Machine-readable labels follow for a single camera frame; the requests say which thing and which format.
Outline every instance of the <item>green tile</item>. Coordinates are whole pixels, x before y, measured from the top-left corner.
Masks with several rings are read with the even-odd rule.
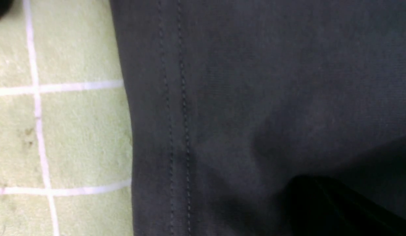
[[[40,83],[121,79],[108,0],[31,1]]]
[[[31,85],[22,1],[0,20],[0,87]]]
[[[0,235],[53,235],[47,197],[28,195],[0,196]]]
[[[133,235],[130,188],[114,192],[56,197],[61,236]]]
[[[34,98],[0,97],[0,187],[43,187]]]
[[[131,126],[124,88],[41,97],[53,188],[105,185],[131,177]]]

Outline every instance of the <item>black object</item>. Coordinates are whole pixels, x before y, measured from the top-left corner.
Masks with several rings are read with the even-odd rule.
[[[406,0],[111,7],[135,236],[292,235],[296,176],[338,179],[406,220]]]
[[[294,236],[406,236],[405,219],[336,179],[298,176],[288,188]]]
[[[0,0],[0,18],[11,9],[12,4],[13,0]]]

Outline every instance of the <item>dark gray fabric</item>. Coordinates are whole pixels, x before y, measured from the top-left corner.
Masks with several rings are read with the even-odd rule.
[[[299,174],[406,219],[406,0],[111,5],[135,236],[291,235]]]

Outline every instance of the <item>dirt spot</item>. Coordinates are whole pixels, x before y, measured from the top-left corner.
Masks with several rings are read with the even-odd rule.
[[[31,133],[34,131],[34,128],[28,128],[28,129],[25,129],[25,135],[26,136],[29,136],[29,135],[31,135]]]

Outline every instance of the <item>stitching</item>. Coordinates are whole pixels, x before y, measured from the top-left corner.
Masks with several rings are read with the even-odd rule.
[[[184,56],[183,56],[183,39],[182,39],[182,5],[181,0],[177,0],[177,24],[178,24],[178,51],[179,51],[179,67],[181,76],[181,91],[182,91],[182,112],[184,116],[185,142],[186,142],[186,181],[187,181],[187,228],[188,235],[191,236],[191,194],[190,194],[190,136],[188,130],[187,117],[187,97],[186,97],[186,81],[184,73]]]
[[[166,112],[168,119],[168,132],[169,132],[169,179],[170,179],[170,235],[174,235],[173,224],[174,224],[174,181],[173,181],[173,137],[172,137],[172,119],[170,114],[169,105],[169,86],[166,74],[166,64],[165,64],[165,48],[164,48],[164,30],[162,25],[162,0],[158,0],[158,18],[159,18],[159,50],[161,55],[161,66],[162,73],[164,77],[165,84],[165,101],[166,101]]]

